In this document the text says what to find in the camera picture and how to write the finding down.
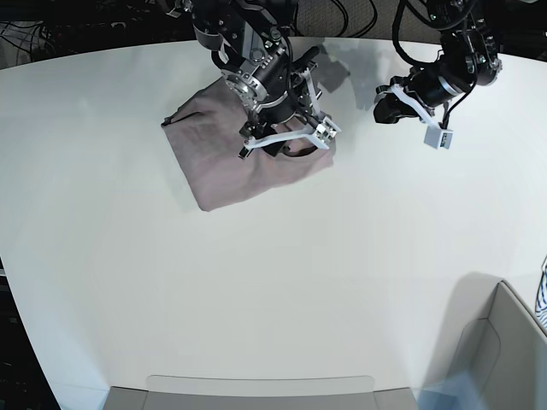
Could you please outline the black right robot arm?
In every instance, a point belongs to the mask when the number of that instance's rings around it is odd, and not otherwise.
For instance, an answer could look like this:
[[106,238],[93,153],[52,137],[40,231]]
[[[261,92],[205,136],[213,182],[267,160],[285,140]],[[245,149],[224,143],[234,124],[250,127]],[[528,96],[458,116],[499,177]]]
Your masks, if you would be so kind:
[[187,13],[198,43],[211,53],[227,87],[244,106],[247,121],[240,158],[254,149],[277,155],[288,142],[304,139],[327,149],[328,129],[311,72],[319,50],[299,59],[288,33],[294,1],[161,1],[173,18]]

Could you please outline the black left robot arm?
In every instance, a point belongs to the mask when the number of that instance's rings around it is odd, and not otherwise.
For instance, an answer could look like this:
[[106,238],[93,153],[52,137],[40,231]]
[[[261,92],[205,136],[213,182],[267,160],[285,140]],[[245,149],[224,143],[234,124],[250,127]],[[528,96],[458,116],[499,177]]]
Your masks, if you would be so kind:
[[[419,61],[402,47],[400,28],[409,11],[424,25],[438,31],[441,50],[434,61]],[[405,77],[394,76],[376,89],[373,116],[379,124],[396,124],[403,118],[432,116],[444,108],[439,122],[446,129],[450,115],[478,86],[491,85],[502,69],[499,45],[485,21],[481,1],[427,1],[422,15],[409,1],[397,5],[391,27],[395,51],[410,65]]]

